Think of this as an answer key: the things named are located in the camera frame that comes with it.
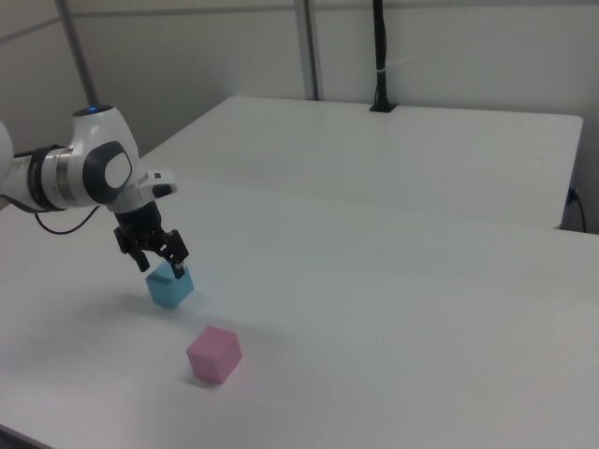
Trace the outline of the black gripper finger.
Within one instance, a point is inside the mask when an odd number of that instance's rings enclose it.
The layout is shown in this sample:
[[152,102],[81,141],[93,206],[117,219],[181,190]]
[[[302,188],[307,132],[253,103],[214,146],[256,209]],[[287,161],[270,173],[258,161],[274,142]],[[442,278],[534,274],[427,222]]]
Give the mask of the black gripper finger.
[[150,267],[148,258],[138,241],[126,234],[121,227],[115,228],[114,234],[121,253],[128,254],[136,262],[141,272],[148,270]]
[[183,266],[185,259],[189,256],[189,251],[178,230],[165,232],[161,236],[157,253],[168,262],[176,279],[180,279],[184,275]]

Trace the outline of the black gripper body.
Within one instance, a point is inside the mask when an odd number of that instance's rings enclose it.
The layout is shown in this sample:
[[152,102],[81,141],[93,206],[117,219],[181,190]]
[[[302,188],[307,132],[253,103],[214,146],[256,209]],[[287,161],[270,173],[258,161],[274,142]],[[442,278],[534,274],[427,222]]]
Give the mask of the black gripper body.
[[136,210],[115,213],[118,227],[114,230],[121,249],[160,249],[164,243],[162,216],[155,201]]

